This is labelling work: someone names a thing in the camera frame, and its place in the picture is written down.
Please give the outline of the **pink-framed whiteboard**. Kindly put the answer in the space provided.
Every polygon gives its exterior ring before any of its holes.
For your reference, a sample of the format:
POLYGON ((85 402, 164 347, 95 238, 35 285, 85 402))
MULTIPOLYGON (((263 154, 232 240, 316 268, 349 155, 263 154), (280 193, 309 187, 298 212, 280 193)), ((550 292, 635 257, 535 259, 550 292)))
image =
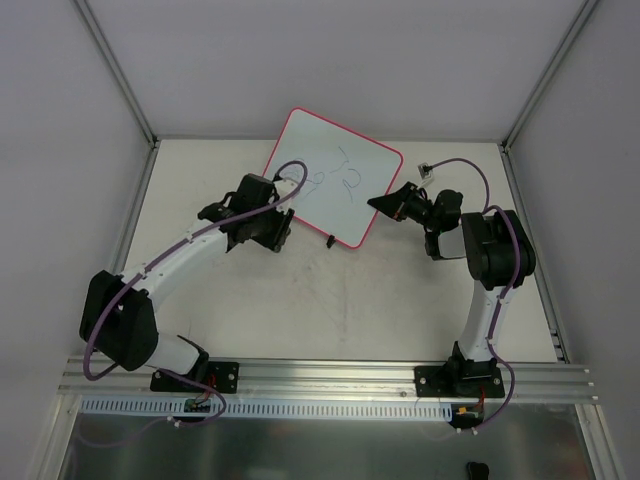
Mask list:
POLYGON ((402 154, 374 139, 301 107, 291 110, 264 168, 299 181, 308 176, 292 207, 307 226, 350 249, 364 242, 376 217, 368 200, 387 194, 404 163, 402 154))

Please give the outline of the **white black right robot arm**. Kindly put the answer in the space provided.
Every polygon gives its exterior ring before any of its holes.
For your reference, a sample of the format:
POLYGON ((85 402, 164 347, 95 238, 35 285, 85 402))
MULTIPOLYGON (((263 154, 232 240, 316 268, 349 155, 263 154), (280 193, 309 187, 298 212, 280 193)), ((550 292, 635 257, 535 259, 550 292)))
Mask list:
POLYGON ((191 227, 155 259, 118 274, 97 273, 89 284, 79 331, 86 343, 85 376, 100 379, 90 369, 91 355, 98 351, 129 372, 149 366, 202 381, 208 353, 183 336, 160 332, 159 307, 198 268, 241 243, 254 241, 279 251, 290 233, 290 202, 300 189, 290 178, 247 174, 236 190, 204 207, 191 227))

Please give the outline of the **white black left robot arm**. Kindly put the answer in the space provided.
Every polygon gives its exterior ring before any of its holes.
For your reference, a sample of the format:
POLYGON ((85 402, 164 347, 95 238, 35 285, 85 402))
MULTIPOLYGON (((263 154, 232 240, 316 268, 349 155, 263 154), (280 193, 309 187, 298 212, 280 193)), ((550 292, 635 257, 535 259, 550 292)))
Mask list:
POLYGON ((367 204, 397 221, 424 229, 425 250, 436 261, 464 259, 474 290, 463 333, 450 360, 456 365, 495 365, 495 345, 516 289, 534 273, 536 254, 513 210, 490 206, 464 214, 463 195, 446 189, 435 199, 413 183, 373 197, 367 204))

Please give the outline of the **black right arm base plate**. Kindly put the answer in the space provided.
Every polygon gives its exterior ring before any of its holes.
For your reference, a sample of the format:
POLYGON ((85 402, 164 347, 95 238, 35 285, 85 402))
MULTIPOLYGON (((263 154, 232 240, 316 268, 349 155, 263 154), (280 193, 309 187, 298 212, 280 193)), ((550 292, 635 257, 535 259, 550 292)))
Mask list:
POLYGON ((158 393, 204 393, 211 387, 221 394, 235 394, 240 364, 233 361, 208 361, 187 374, 156 370, 151 376, 150 390, 158 393))

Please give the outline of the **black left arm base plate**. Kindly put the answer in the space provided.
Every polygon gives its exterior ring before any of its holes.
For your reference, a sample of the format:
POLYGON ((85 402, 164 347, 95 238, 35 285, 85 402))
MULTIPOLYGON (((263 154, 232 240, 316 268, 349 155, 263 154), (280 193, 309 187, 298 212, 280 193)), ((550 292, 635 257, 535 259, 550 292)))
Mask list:
POLYGON ((485 366, 480 369, 454 371, 445 365, 419 365, 414 368, 414 383, 418 397, 479 398, 505 397, 500 369, 485 366))

